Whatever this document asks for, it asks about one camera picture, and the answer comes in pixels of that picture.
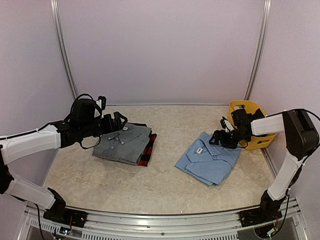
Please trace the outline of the grey denim shirt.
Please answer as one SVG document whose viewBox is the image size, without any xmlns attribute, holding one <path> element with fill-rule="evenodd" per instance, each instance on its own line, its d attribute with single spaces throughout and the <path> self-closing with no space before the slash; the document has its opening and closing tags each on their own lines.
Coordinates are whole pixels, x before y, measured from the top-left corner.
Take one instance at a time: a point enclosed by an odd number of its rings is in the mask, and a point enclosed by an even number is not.
<svg viewBox="0 0 320 240">
<path fill-rule="evenodd" d="M 134 126 L 127 123 L 122 130 L 103 135 L 100 143 L 93 149 L 92 155 L 108 161 L 120 162 L 129 165 L 130 141 L 137 135 Z"/>
</svg>

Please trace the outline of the light blue long sleeve shirt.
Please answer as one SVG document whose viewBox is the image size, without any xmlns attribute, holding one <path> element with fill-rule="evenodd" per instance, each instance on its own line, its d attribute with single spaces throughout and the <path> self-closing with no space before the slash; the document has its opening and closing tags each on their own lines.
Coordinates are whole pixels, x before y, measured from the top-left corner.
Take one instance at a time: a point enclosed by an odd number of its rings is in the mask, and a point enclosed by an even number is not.
<svg viewBox="0 0 320 240">
<path fill-rule="evenodd" d="M 202 132 L 175 167 L 208 186 L 220 186 L 236 165 L 241 149 L 210 144 L 212 136 Z"/>
</svg>

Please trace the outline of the yellow plastic basket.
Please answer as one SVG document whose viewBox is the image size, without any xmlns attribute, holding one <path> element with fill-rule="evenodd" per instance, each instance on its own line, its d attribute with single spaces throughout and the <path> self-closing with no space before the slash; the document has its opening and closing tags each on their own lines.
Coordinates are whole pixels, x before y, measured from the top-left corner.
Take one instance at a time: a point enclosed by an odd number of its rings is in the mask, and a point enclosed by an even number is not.
<svg viewBox="0 0 320 240">
<path fill-rule="evenodd" d="M 229 103 L 229 110 L 228 110 L 228 121 L 232 124 L 232 126 L 236 129 L 237 126 L 234 123 L 232 112 L 239 109 L 245 109 L 245 112 L 247 114 L 255 114 L 257 110 L 260 110 L 261 113 L 266 116 L 267 113 L 261 108 L 261 106 L 254 101 L 250 100 L 234 100 Z M 240 141 L 239 144 L 242 147 L 245 147 L 246 150 L 252 151 L 262 148 L 267 148 L 270 143 L 274 140 L 274 138 L 277 136 L 277 133 L 273 134 L 264 134 L 264 135 L 258 135 L 258 136 L 252 136 L 251 140 L 248 142 L 245 142 L 244 140 Z"/>
</svg>

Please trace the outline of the red black plaid shirt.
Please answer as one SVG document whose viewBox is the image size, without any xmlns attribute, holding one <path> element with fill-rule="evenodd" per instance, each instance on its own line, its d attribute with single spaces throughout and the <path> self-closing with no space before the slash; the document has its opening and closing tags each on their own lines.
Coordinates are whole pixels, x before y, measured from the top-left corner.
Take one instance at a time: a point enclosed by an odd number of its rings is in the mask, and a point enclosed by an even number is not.
<svg viewBox="0 0 320 240">
<path fill-rule="evenodd" d="M 133 123 L 134 132 L 139 134 L 129 142 L 129 165 L 147 167 L 151 160 L 157 134 L 145 123 Z"/>
</svg>

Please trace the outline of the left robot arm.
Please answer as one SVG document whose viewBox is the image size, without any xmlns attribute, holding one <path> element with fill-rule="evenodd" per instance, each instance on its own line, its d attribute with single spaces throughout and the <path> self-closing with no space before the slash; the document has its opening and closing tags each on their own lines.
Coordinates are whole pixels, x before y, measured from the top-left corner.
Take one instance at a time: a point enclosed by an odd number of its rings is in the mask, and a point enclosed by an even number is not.
<svg viewBox="0 0 320 240">
<path fill-rule="evenodd" d="M 0 138 L 0 193 L 44 208 L 44 219 L 84 227 L 87 213 L 66 207 L 65 200 L 52 188 L 43 188 L 13 172 L 8 165 L 16 160 L 46 150 L 57 150 L 81 144 L 85 138 L 101 138 L 121 130 L 128 119 L 120 112 L 103 114 L 107 99 L 94 100 L 82 94 L 74 100 L 70 112 L 63 120 L 43 127 Z"/>
</svg>

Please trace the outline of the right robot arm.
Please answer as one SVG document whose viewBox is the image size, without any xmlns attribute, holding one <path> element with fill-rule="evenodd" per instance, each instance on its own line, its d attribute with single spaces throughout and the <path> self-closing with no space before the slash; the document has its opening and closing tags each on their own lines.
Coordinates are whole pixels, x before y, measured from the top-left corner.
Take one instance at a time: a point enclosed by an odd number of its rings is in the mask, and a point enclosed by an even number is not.
<svg viewBox="0 0 320 240">
<path fill-rule="evenodd" d="M 285 153 L 273 183 L 261 196 L 259 206 L 239 212 L 242 227 L 264 224 L 284 217 L 281 205 L 290 198 L 291 187 L 298 180 L 307 159 L 320 147 L 320 134 L 313 112 L 295 108 L 271 115 L 258 109 L 248 113 L 244 108 L 231 112 L 231 120 L 222 118 L 222 129 L 213 133 L 209 143 L 235 149 L 254 137 L 281 134 Z"/>
</svg>

